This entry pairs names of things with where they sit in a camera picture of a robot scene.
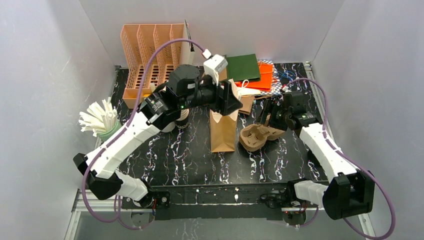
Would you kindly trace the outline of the stack of paper cups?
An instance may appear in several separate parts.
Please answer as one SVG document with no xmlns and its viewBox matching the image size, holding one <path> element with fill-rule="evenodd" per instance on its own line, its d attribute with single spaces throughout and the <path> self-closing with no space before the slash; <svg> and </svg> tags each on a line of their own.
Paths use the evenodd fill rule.
<svg viewBox="0 0 424 240">
<path fill-rule="evenodd" d="M 175 126 L 179 129 L 184 129 L 188 126 L 188 117 L 189 117 L 190 110 L 189 109 L 183 109 L 180 112 L 180 118 L 175 120 Z"/>
</svg>

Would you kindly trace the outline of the tan paper bag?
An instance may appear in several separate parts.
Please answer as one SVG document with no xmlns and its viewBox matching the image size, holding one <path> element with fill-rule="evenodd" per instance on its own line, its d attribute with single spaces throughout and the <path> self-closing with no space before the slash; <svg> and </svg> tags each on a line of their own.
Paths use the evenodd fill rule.
<svg viewBox="0 0 424 240">
<path fill-rule="evenodd" d="M 212 153 L 234 152 L 239 110 L 234 111 L 230 115 L 221 115 L 218 112 L 218 88 L 218 96 L 215 102 L 209 105 L 210 151 Z"/>
</svg>

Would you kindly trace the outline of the cardboard two-cup carrier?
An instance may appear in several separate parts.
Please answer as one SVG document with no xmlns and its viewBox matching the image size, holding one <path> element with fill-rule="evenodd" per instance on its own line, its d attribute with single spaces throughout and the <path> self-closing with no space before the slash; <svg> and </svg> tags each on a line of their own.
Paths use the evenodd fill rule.
<svg viewBox="0 0 424 240">
<path fill-rule="evenodd" d="M 284 130 L 263 124 L 250 124 L 240 131 L 239 142 L 246 151 L 255 152 L 261 149 L 267 141 L 275 141 L 284 133 Z"/>
</svg>

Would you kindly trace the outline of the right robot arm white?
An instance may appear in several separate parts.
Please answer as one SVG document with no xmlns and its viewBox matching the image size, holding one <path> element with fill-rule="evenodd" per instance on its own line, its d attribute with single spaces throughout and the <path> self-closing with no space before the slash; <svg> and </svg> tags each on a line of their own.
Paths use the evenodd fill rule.
<svg viewBox="0 0 424 240">
<path fill-rule="evenodd" d="M 285 92 L 280 98 L 267 99 L 257 121 L 296 133 L 326 174 L 328 185 L 306 178 L 289 181 L 285 191 L 288 201 L 316 204 L 333 220 L 366 214 L 373 209 L 374 181 L 338 154 L 340 148 L 323 129 L 321 117 L 307 110 L 302 92 Z"/>
</svg>

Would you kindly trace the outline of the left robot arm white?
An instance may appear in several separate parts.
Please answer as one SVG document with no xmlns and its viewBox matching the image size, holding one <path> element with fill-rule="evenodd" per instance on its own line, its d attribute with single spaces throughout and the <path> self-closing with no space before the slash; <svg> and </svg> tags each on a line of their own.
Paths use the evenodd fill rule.
<svg viewBox="0 0 424 240">
<path fill-rule="evenodd" d="M 211 74 L 201 75 L 193 65 L 179 65 L 108 140 L 90 153 L 74 156 L 85 187 L 98 200 L 119 195 L 140 201 L 149 193 L 147 182 L 119 172 L 119 165 L 147 140 L 180 125 L 184 110 L 207 105 L 222 116 L 234 113 L 242 107 L 236 94 L 233 80 L 216 83 Z"/>
</svg>

